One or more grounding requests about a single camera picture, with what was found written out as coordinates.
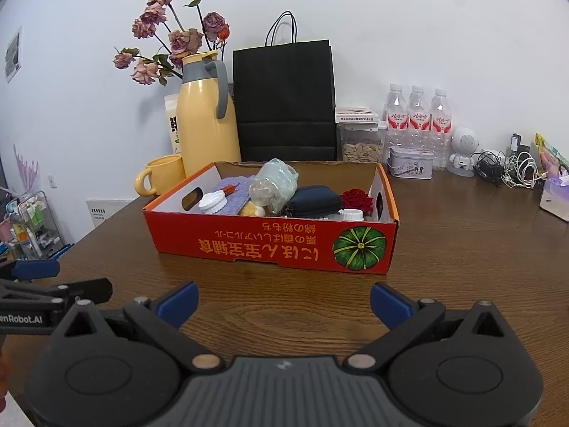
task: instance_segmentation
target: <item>tissue box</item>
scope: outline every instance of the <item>tissue box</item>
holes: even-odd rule
[[[558,178],[546,180],[539,206],[569,222],[569,186],[561,186]]]
[[[399,215],[383,167],[348,162],[288,164],[299,173],[298,186],[323,184],[338,194],[353,188],[366,191],[375,200],[370,220],[204,215],[197,203],[221,179],[256,175],[262,166],[215,162],[144,207],[156,249],[224,261],[386,274],[393,257]]]

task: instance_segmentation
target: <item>pumpkin illustration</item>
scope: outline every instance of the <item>pumpkin illustration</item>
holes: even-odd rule
[[[373,268],[385,255],[385,236],[371,226],[346,229],[332,245],[334,259],[353,271]]]

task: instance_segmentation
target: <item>wood grain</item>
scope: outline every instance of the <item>wood grain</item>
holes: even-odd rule
[[[57,282],[106,276],[115,287],[107,306],[120,306],[193,279],[200,307],[183,331],[228,360],[242,354],[345,358],[386,331],[369,308],[376,281],[453,309],[488,299],[542,372],[545,391],[533,425],[569,425],[567,223],[539,208],[537,191],[494,188],[447,172],[432,181],[391,182],[401,227],[388,276],[159,254],[142,215],[146,201],[138,199],[62,257]],[[44,342],[6,339],[12,392],[22,392]]]

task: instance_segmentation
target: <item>yellow object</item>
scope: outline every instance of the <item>yellow object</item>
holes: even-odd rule
[[[28,235],[26,234],[26,230],[24,227],[18,223],[12,225],[14,233],[16,234],[16,239],[18,242],[26,242],[29,241]]]
[[[264,217],[265,209],[249,201],[241,209],[239,215],[242,217]]]
[[[150,191],[144,187],[144,179],[149,177]],[[186,178],[184,164],[179,154],[171,154],[151,160],[146,168],[137,175],[134,189],[141,196],[164,194]]]
[[[235,107],[227,71],[217,52],[187,56],[177,102],[177,125],[186,175],[212,162],[240,162]]]

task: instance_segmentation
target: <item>yellow thermos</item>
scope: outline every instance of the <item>yellow thermos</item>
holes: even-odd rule
[[[216,58],[217,51],[209,51],[183,60],[176,117],[186,176],[212,162],[241,161],[227,70]]]

